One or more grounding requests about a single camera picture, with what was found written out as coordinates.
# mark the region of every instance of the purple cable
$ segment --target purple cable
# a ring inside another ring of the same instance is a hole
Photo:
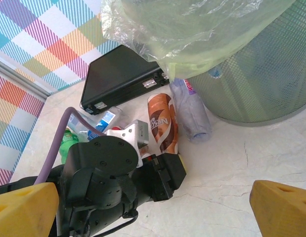
[[[64,136],[64,132],[69,120],[69,117],[71,114],[74,114],[75,117],[86,127],[88,128],[91,132],[97,134],[98,136],[104,136],[105,134],[98,131],[97,129],[95,129],[94,127],[92,127],[89,123],[87,123],[83,117],[80,116],[80,114],[77,112],[77,110],[73,107],[68,107],[62,118],[60,119],[58,128],[56,130],[52,145],[50,146],[49,152],[47,154],[46,160],[43,164],[43,167],[38,175],[38,177],[35,180],[34,184],[40,184],[40,183],[44,183],[50,173],[50,170],[53,167],[53,164],[56,160],[56,156],[60,147],[60,143],[63,139]]]

